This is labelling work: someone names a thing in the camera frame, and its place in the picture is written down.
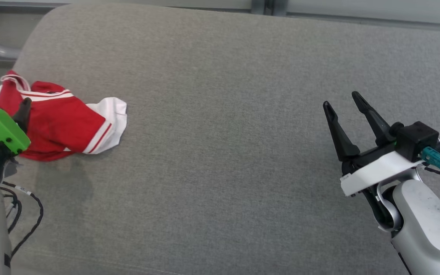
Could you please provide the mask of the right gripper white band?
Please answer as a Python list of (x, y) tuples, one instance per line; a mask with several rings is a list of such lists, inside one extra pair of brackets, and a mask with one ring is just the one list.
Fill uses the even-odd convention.
[(328, 122), (337, 158), (342, 162), (343, 176), (340, 178), (340, 186), (346, 197), (380, 182), (394, 179), (424, 162), (421, 159), (411, 162), (396, 152), (394, 144), (396, 138), (390, 134), (390, 126), (386, 120), (372, 108), (359, 92), (352, 92), (351, 96), (359, 112), (365, 115), (376, 138), (375, 144), (379, 147), (359, 155), (359, 148), (346, 135), (338, 122), (338, 115), (332, 105), (329, 101), (323, 103), (325, 118)]

